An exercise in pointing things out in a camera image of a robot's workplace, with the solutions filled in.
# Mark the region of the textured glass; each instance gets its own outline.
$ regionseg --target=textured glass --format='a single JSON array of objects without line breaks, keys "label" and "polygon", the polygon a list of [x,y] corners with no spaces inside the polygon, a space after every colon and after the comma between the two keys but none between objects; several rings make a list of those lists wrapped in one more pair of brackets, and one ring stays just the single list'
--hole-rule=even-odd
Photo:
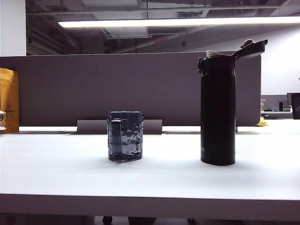
[{"label": "textured glass", "polygon": [[109,160],[126,162],[142,158],[143,114],[141,112],[109,112],[107,133]]}]

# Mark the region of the ceiling light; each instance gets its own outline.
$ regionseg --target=ceiling light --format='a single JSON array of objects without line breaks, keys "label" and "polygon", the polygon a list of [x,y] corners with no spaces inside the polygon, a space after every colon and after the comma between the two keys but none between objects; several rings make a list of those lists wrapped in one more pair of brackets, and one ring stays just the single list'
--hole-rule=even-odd
[{"label": "ceiling light", "polygon": [[188,27],[200,25],[227,24],[275,24],[300,23],[300,16],[282,17],[242,17],[242,18],[202,18],[202,19],[153,19],[153,20],[99,20],[59,22],[65,28],[82,27]]}]

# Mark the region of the black thermos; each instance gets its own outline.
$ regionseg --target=black thermos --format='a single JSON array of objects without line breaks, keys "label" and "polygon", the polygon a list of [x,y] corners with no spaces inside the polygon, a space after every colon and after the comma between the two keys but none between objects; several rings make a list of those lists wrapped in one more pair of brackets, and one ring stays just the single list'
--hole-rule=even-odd
[{"label": "black thermos", "polygon": [[264,52],[267,40],[251,42],[232,55],[200,58],[201,161],[213,165],[235,162],[235,61]]}]

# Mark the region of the desk divider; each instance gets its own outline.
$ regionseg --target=desk divider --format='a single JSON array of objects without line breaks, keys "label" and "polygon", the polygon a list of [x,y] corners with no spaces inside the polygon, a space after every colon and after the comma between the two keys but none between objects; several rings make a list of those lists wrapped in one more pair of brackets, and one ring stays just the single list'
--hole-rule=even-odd
[{"label": "desk divider", "polygon": [[[19,73],[20,126],[76,126],[109,111],[199,126],[199,57],[205,52],[16,56],[0,57],[0,67]],[[237,61],[236,126],[259,122],[260,94],[261,57]]]}]

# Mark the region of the paper bag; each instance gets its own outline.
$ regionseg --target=paper bag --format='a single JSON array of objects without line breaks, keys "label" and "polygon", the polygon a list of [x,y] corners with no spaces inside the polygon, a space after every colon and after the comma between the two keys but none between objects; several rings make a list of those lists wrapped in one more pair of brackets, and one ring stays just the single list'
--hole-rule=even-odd
[{"label": "paper bag", "polygon": [[0,68],[0,109],[6,112],[6,129],[0,134],[19,131],[19,78],[16,71]]}]

